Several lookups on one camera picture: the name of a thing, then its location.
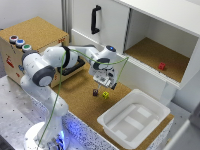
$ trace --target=cabinet door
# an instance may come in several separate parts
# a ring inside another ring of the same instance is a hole
[[[100,32],[93,35],[91,14],[96,5],[101,7],[96,13],[96,28],[100,29]],[[124,50],[128,18],[129,8],[113,0],[73,1],[72,28],[99,44],[112,45],[121,54]]]

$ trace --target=cardboard box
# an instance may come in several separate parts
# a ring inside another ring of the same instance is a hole
[[[18,84],[20,84],[20,80],[24,75],[21,61],[23,52],[21,49],[17,49],[15,45],[10,44],[9,37],[12,35],[17,35],[19,39],[25,40],[26,44],[31,45],[32,49],[39,53],[47,47],[58,44],[68,46],[69,44],[69,35],[66,32],[40,17],[35,17],[0,31],[0,50],[5,71]],[[82,70],[82,67],[67,76],[62,76],[62,81],[80,70]],[[51,87],[58,85],[58,83],[59,72],[56,72]]]

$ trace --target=yellow object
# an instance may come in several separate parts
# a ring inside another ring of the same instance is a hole
[[[103,92],[103,95],[102,95],[105,99],[107,99],[108,98],[108,96],[109,96],[109,93],[108,92]]]

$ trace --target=green cable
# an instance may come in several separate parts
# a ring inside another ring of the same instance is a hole
[[[70,49],[70,50],[71,50],[71,51],[74,51],[74,52],[78,52],[78,53],[80,53],[81,55],[85,56],[86,58],[90,59],[91,61],[94,61],[94,62],[99,63],[99,64],[103,64],[103,65],[114,65],[114,64],[118,64],[118,63],[123,62],[123,61],[126,60],[126,62],[124,63],[124,65],[123,65],[123,67],[122,67],[122,69],[121,69],[121,71],[120,71],[120,74],[118,75],[117,82],[118,82],[118,80],[119,80],[119,78],[120,78],[120,76],[121,76],[121,73],[122,73],[122,71],[123,71],[123,69],[124,69],[124,67],[125,67],[125,65],[126,65],[126,63],[127,63],[127,61],[128,61],[128,59],[129,59],[129,57],[126,57],[126,58],[124,58],[124,59],[122,59],[122,60],[120,60],[120,61],[114,62],[114,63],[101,63],[101,62],[98,62],[98,61],[96,61],[96,60],[93,60],[92,58],[88,57],[87,55],[85,55],[85,54],[83,54],[83,53],[81,53],[81,52],[79,52],[79,51],[77,51],[77,50],[73,50],[73,49]],[[64,61],[65,54],[66,54],[66,52],[65,52],[65,53],[63,54],[63,56],[62,56],[62,64],[63,64],[63,61]],[[39,141],[37,150],[38,150],[38,148],[39,148],[39,146],[40,146],[40,143],[41,143],[41,141],[42,141],[42,138],[43,138],[43,136],[44,136],[44,134],[45,134],[45,132],[46,132],[46,129],[47,129],[48,126],[49,126],[49,123],[50,123],[51,118],[52,118],[53,113],[54,113],[54,109],[55,109],[56,102],[57,102],[57,100],[58,100],[58,96],[59,96],[60,88],[61,88],[62,69],[63,69],[63,65],[61,65],[59,88],[58,88],[58,93],[57,93],[57,96],[56,96],[56,100],[55,100],[54,105],[53,105],[53,110],[51,111],[51,116],[50,116],[50,118],[49,118],[49,121],[48,121],[48,123],[47,123],[47,125],[46,125],[46,127],[45,127],[45,129],[44,129],[44,132],[42,133],[42,137],[41,137],[41,139],[40,139],[40,141]]]
[[[40,141],[39,141],[37,150],[38,150],[38,148],[39,148],[39,146],[40,146],[40,143],[41,143],[41,141],[42,141],[42,138],[43,138],[43,136],[44,136],[44,134],[45,134],[45,132],[46,132],[46,130],[47,130],[47,127],[49,126],[49,123],[50,123],[51,118],[52,118],[53,113],[54,113],[54,109],[55,109],[55,106],[56,106],[56,102],[57,102],[57,100],[58,100],[58,96],[59,96],[60,88],[61,88],[62,68],[63,68],[63,61],[64,61],[65,54],[66,54],[66,52],[65,52],[65,53],[63,54],[63,56],[62,56],[62,65],[61,65],[61,70],[60,70],[60,81],[59,81],[59,88],[58,88],[58,93],[57,93],[57,96],[56,96],[56,100],[55,100],[55,102],[54,102],[53,110],[51,111],[51,116],[50,116],[50,118],[49,118],[49,121],[48,121],[48,123],[47,123],[47,125],[46,125],[46,127],[45,127],[45,129],[44,129],[44,132],[42,133],[42,137],[41,137],[41,139],[40,139]]]

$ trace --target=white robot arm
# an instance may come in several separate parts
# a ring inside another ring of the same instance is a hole
[[[51,90],[48,85],[53,80],[55,68],[61,66],[63,66],[63,68],[71,68],[76,64],[79,56],[84,57],[90,64],[89,74],[93,76],[93,79],[98,84],[112,89],[115,88],[117,71],[114,70],[112,65],[100,64],[114,62],[116,57],[115,48],[112,46],[106,46],[103,51],[99,52],[94,46],[88,45],[49,47],[44,51],[42,56],[33,50],[24,53],[22,64],[25,70],[25,75],[21,79],[23,90],[33,99],[41,102],[48,111],[51,112],[57,94]],[[63,130],[61,117],[67,114],[67,112],[68,105],[61,97],[58,97],[51,122],[49,123],[40,144],[41,150],[50,149],[48,144],[55,141],[57,136],[60,135],[60,132]],[[49,113],[46,119],[47,121],[34,138],[36,145],[43,135],[50,116]],[[66,149],[66,146],[63,144],[60,149]]]

